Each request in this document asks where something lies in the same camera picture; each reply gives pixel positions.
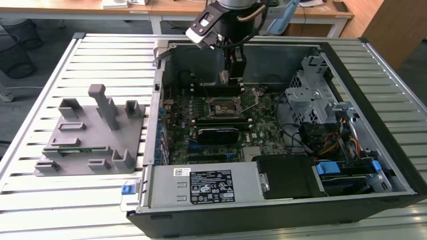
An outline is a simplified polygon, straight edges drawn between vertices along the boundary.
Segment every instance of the black cable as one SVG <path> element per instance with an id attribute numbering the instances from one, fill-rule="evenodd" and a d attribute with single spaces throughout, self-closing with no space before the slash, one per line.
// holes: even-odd
<path id="1" fill-rule="evenodd" d="M 279 77 L 278 74 L 267 74 L 263 78 L 268 79 L 268 77 L 275 77 L 276 79 L 279 79 L 280 82 L 283 82 L 283 79 Z"/>
<path id="2" fill-rule="evenodd" d="M 307 22 L 307 16 L 306 16 L 306 8 L 304 8 L 300 4 L 298 4 L 298 5 L 302 7 L 302 12 L 303 12 L 303 14 L 304 14 L 304 23 L 302 24 L 300 34 L 299 34 L 299 36 L 302 37 L 302 36 L 303 36 L 303 32 L 304 32 L 306 22 Z"/>
<path id="3" fill-rule="evenodd" d="M 271 0 L 267 0 L 267 2 L 266 2 L 266 10 L 264 10 L 264 12 L 262 13 L 260 23 L 259 23 L 259 26 L 258 26 L 256 30 L 252 31 L 252 33 L 251 33 L 246 38 L 243 38 L 242 41 L 239 41 L 239 42 L 236 42 L 236 43 L 224 45 L 222 42 L 216 42 L 216 43 L 215 43 L 215 47 L 216 47 L 216 48 L 219 48 L 219 49 L 232 49 L 232 48 L 235 48 L 235 47 L 239 47 L 240 45 L 246 44 L 246 43 L 255 37 L 256 34 L 259 34 L 260 30 L 263 29 L 266 20 L 267 20 L 267 14 L 268 14 L 268 8 L 270 8 L 270 1 L 271 1 Z"/>
<path id="4" fill-rule="evenodd" d="M 302 152 L 294 152 L 294 151 L 292 151 L 294 148 L 299 148 L 299 149 L 303 149 L 303 148 L 304 148 L 304 147 L 302 147 L 302 146 L 295 146 L 295 145 L 294 145 L 295 135 L 296 135 L 296 134 L 300 134 L 300 133 L 299 133 L 299 132 L 295 132 L 295 133 L 292 134 L 291 145 L 290 145 L 290 146 L 286 146 L 287 148 L 290 148 L 288 151 L 290 151 L 290 153 L 292 153 L 292 154 L 300 154 L 300 153 L 302 153 Z"/>
<path id="5" fill-rule="evenodd" d="M 286 93 L 287 93 L 286 91 L 282 93 L 282 95 L 280 95 L 280 97 L 279 97 L 279 99 L 278 99 L 278 104 L 276 104 L 276 106 L 275 106 L 275 111 L 274 111 L 275 123 L 276 123 L 279 129 L 283 131 L 284 135 L 287 135 L 291 139 L 294 139 L 294 141 L 302 146 L 302 148 L 304 149 L 304 151 L 306 151 L 308 154 L 316 156 L 318 154 L 315 153 L 315 151 L 311 150 L 311 148 L 310 148 L 300 140 L 298 140 L 295 137 L 292 137 L 292 135 L 291 135 L 291 134 L 284 130 L 284 128 L 283 128 L 283 126 L 286 126 L 286 125 L 292 125 L 294 127 L 295 127 L 295 126 L 299 126 L 299 125 L 295 124 L 295 123 L 284 123 L 284 124 L 282 124 L 282 125 L 279 124 L 278 110 L 279 110 L 280 99 L 284 97 Z"/>

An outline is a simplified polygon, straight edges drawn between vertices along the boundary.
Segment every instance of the red wire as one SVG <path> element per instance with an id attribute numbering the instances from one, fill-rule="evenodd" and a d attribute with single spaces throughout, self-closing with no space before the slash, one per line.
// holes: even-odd
<path id="1" fill-rule="evenodd" d="M 330 137 L 331 135 L 336 135 L 336 134 L 339 134 L 339 133 L 338 133 L 338 132 L 332 132 L 332 133 L 328 133 L 328 134 L 327 134 L 327 136 L 326 136 L 326 138 L 324 138 L 324 145 L 323 145 L 324 147 L 327 147 L 327 144 L 328 144 L 328 142 L 327 142 L 327 141 L 328 141 L 328 137 Z"/>

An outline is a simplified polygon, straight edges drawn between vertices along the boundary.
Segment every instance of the aluminum extrusion table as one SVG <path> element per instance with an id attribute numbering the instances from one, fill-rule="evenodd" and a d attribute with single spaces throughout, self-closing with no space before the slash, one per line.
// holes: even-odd
<path id="1" fill-rule="evenodd" d="M 406 154 L 427 179 L 427 109 L 369 43 L 358 39 L 256 37 L 278 42 L 328 41 L 371 101 Z M 34 176 L 42 149 L 50 140 L 62 99 L 87 96 L 91 84 L 107 86 L 116 104 L 127 99 L 147 106 L 150 115 L 156 68 L 156 40 L 187 40 L 180 35 L 87 34 L 72 39 L 39 99 L 0 161 L 0 239 L 148 239 L 130 223 L 119 204 L 122 185 L 142 175 Z M 343 99 L 347 95 L 336 87 Z M 148 118 L 139 152 L 144 153 Z M 190 239 L 426 239 L 427 201 L 390 209 L 358 223 L 228 233 Z"/>

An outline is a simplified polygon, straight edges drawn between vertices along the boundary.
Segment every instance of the blue latch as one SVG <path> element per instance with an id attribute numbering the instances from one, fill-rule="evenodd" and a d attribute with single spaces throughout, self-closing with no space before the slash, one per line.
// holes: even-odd
<path id="1" fill-rule="evenodd" d="M 342 172 L 339 164 L 335 161 L 323 161 L 316 166 L 315 169 L 319 175 L 323 174 L 339 174 Z"/>
<path id="2" fill-rule="evenodd" d="M 135 185 L 123 185 L 122 186 L 122 195 L 132 195 L 135 194 Z"/>
<path id="3" fill-rule="evenodd" d="M 375 168 L 375 171 L 381 171 L 382 170 L 382 165 L 381 165 L 379 161 L 374 160 L 373 161 L 373 166 Z"/>

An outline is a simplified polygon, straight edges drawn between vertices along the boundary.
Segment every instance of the warning label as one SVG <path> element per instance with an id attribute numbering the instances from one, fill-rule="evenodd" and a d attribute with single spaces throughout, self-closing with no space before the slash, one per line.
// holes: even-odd
<path id="1" fill-rule="evenodd" d="M 190 191 L 194 205 L 235 202 L 232 171 L 192 171 Z"/>

